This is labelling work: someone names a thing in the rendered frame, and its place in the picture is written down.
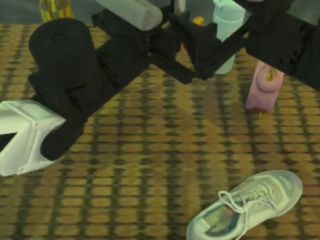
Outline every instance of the white shoelace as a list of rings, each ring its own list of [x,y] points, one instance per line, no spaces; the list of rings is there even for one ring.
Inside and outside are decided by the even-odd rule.
[[[272,195],[272,189],[269,185],[263,184],[264,190],[251,190],[249,191],[250,194],[253,195],[253,200],[246,201],[243,195],[239,194],[241,200],[242,200],[242,206],[236,204],[236,202],[233,200],[232,194],[228,191],[220,191],[218,193],[219,199],[221,202],[223,202],[225,205],[227,205],[229,208],[231,208],[233,211],[235,211],[238,214],[245,214],[245,223],[242,232],[240,235],[235,239],[239,240],[242,238],[247,231],[249,230],[249,210],[252,209],[252,207],[256,207],[259,204],[265,205],[266,207],[269,207],[271,209],[277,210],[277,205],[271,198]]]

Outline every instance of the checkered surface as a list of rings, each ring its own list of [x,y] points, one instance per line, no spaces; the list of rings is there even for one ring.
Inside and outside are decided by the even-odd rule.
[[[32,95],[36,27],[0,25],[1,99]],[[97,46],[106,39],[92,35]],[[255,64],[241,51],[230,74],[190,85],[151,67],[90,118],[58,163],[0,178],[0,240],[184,240],[219,190],[274,169],[296,172],[303,197],[244,239],[319,239],[319,95],[286,78],[274,112],[258,119],[244,108]]]

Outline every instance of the white sneaker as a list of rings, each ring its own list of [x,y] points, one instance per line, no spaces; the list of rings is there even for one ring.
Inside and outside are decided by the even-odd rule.
[[[239,240],[264,221],[291,210],[303,184],[293,172],[272,170],[248,177],[189,223],[186,240]]]

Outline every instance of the pink card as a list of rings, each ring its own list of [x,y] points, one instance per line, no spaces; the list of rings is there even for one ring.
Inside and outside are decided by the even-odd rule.
[[[258,61],[246,100],[247,109],[271,111],[277,101],[284,73]]]

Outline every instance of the white bottle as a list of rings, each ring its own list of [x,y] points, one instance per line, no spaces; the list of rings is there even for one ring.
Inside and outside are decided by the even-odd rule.
[[[225,41],[244,23],[246,10],[233,0],[213,0],[213,22],[217,24],[217,38]],[[215,73],[227,74],[232,70],[235,55],[224,63]]]

